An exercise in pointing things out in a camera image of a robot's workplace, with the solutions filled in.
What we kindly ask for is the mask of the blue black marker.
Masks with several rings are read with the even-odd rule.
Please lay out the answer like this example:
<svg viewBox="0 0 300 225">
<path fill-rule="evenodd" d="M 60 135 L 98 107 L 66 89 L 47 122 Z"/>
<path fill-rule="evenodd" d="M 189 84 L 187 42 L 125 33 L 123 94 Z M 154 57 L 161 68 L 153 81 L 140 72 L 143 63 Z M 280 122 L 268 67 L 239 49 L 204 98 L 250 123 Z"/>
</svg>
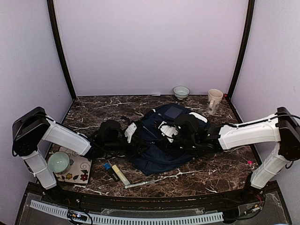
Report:
<svg viewBox="0 0 300 225">
<path fill-rule="evenodd" d="M 105 163 L 104 164 L 104 168 L 107 171 L 107 173 L 110 175 L 110 177 L 115 181 L 118 182 L 120 181 L 118 175 L 116 174 L 116 172 L 112 169 L 112 167 L 110 166 L 109 163 Z"/>
</svg>

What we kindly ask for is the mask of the navy blue student backpack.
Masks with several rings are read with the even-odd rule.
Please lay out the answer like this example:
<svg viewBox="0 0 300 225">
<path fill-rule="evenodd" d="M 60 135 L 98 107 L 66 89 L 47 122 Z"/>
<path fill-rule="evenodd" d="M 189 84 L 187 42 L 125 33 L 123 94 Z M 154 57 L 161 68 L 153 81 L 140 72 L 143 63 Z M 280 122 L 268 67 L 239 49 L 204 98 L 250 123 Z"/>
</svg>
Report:
<svg viewBox="0 0 300 225">
<path fill-rule="evenodd" d="M 166 104 L 149 110 L 140 120 L 136 121 L 141 128 L 140 136 L 142 140 L 145 141 L 145 151 L 139 157 L 128 158 L 133 166 L 144 175 L 149 176 L 173 170 L 193 158 L 202 155 L 187 153 L 169 155 L 157 146 L 157 143 L 162 140 L 162 136 L 159 131 L 152 126 L 154 122 L 159 120 L 172 123 L 177 117 L 189 113 L 197 112 L 193 112 L 178 104 Z"/>
</svg>

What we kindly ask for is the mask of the yellow highlighter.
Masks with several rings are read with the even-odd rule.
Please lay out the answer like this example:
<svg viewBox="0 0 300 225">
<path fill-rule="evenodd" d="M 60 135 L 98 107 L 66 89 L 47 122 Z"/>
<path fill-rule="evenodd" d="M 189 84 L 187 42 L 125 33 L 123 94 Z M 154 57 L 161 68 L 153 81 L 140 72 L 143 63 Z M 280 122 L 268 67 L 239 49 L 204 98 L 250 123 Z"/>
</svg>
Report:
<svg viewBox="0 0 300 225">
<path fill-rule="evenodd" d="M 122 171 L 118 168 L 117 165 L 113 165 L 112 169 L 114 170 L 114 172 L 117 174 L 117 176 L 125 186 L 130 185 L 129 180 L 125 177 L 125 175 L 122 173 Z"/>
</svg>

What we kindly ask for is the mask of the white green pen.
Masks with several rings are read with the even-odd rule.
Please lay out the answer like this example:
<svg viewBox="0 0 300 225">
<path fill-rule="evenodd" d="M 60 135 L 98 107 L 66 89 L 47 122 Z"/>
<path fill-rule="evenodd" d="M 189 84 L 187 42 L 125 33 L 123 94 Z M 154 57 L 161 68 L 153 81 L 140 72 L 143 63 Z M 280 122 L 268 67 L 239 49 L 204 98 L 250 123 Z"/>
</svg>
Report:
<svg viewBox="0 0 300 225">
<path fill-rule="evenodd" d="M 143 186 L 143 185 L 147 185 L 147 184 L 152 184 L 152 183 L 155 183 L 155 180 L 144 181 L 144 182 L 141 182 L 141 183 L 127 185 L 123 189 L 129 189 L 129 188 L 139 187 L 139 186 Z"/>
</svg>

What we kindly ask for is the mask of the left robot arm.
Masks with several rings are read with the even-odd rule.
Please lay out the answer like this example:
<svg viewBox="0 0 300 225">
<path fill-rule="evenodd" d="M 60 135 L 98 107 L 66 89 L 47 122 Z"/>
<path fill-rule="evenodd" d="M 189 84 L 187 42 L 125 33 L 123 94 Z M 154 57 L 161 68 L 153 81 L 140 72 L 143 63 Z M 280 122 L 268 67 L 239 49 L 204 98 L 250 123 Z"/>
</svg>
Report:
<svg viewBox="0 0 300 225">
<path fill-rule="evenodd" d="M 63 204 L 66 193 L 57 187 L 54 172 L 38 150 L 41 141 L 67 148 L 87 159 L 99 158 L 104 153 L 111 155 L 116 150 L 132 158 L 145 147 L 137 121 L 131 122 L 123 130 L 119 122 L 107 120 L 91 136 L 86 136 L 56 122 L 42 107 L 36 107 L 17 119 L 12 125 L 12 135 L 13 156 L 20 156 L 24 160 L 55 204 Z"/>
</svg>

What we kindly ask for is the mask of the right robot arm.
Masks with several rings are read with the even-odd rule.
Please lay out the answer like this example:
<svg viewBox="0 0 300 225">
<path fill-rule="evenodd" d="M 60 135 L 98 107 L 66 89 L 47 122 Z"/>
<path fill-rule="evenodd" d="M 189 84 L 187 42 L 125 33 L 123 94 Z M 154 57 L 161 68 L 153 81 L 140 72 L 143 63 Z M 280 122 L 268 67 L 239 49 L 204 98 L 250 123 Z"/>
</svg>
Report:
<svg viewBox="0 0 300 225">
<path fill-rule="evenodd" d="M 275 142 L 269 156 L 248 175 L 239 194 L 243 203 L 250 203 L 282 168 L 300 158 L 300 126 L 296 121 L 298 116 L 290 114 L 284 107 L 260 120 L 207 129 L 200 127 L 198 118 L 196 114 L 185 114 L 177 117 L 173 124 L 158 121 L 154 123 L 154 127 L 167 138 L 172 148 L 178 147 L 199 154 Z"/>
</svg>

